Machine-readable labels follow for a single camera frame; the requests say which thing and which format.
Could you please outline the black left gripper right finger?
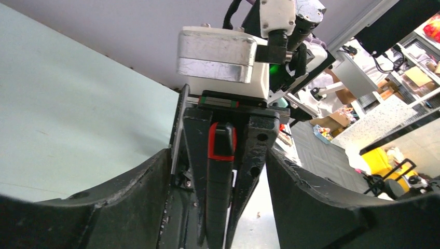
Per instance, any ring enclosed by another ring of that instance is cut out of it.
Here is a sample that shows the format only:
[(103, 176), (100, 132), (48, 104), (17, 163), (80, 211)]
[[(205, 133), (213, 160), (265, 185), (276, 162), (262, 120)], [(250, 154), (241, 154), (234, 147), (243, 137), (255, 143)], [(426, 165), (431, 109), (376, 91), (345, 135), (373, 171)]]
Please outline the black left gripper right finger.
[(321, 178), (271, 149), (266, 167), (281, 248), (439, 248), (439, 192), (389, 201)]

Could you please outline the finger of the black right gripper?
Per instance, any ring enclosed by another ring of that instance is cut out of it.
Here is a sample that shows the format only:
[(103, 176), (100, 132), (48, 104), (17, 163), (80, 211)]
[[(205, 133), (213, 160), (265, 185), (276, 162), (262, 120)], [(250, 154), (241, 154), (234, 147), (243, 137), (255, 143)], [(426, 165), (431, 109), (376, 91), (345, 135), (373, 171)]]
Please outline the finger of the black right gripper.
[(189, 107), (183, 114), (183, 130), (192, 168), (194, 190), (197, 198), (197, 245), (205, 240), (205, 201), (207, 192), (208, 141), (212, 112)]
[(259, 181), (267, 150), (273, 146), (279, 117), (251, 116), (244, 126), (235, 165), (237, 178), (226, 232), (225, 248), (231, 248), (238, 221)]

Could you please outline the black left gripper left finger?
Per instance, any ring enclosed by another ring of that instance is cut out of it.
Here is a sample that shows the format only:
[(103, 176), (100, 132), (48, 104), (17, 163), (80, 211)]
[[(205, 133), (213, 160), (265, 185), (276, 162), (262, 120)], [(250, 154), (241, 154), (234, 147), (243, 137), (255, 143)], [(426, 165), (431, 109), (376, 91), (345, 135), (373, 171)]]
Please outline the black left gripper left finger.
[(163, 149), (66, 199), (1, 196), (1, 248), (155, 248), (170, 179)]

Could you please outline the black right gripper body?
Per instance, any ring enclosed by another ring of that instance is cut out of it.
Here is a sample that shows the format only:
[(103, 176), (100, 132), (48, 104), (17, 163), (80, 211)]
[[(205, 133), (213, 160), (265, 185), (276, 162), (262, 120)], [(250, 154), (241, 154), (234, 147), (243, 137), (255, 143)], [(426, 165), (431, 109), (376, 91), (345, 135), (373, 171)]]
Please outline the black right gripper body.
[(201, 95), (190, 94), (190, 86), (185, 85), (180, 91), (176, 106), (174, 124), (170, 138), (171, 174), (173, 178), (189, 171), (189, 159), (183, 130), (183, 114), (189, 107), (203, 107), (212, 112), (211, 124), (228, 122), (236, 132), (236, 150), (233, 168), (239, 152), (239, 143), (244, 126), (251, 116), (279, 117), (280, 125), (290, 119), (290, 110), (287, 107), (269, 106), (267, 101), (250, 96), (221, 93), (205, 90)]

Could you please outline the red black utility knife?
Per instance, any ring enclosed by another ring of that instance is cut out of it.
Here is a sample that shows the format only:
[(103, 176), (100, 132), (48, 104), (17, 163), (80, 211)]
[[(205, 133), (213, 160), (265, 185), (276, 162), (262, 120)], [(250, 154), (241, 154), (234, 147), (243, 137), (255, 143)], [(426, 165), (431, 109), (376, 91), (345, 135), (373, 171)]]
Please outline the red black utility knife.
[(228, 122), (209, 129), (207, 163), (206, 237), (208, 248), (222, 248), (232, 188), (236, 132)]

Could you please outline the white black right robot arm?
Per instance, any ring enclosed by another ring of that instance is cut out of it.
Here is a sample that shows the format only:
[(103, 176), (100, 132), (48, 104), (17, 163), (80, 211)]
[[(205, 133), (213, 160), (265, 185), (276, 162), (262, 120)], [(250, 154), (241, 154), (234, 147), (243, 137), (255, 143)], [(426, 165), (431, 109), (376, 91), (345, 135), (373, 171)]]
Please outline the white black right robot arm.
[(233, 27), (233, 1), (221, 28), (185, 26), (178, 35), (181, 89), (170, 139), (176, 185), (194, 193), (196, 230), (183, 248), (230, 248), (259, 182), (266, 153), (291, 106), (275, 102), (327, 58), (305, 39), (323, 20), (319, 1), (256, 1)]

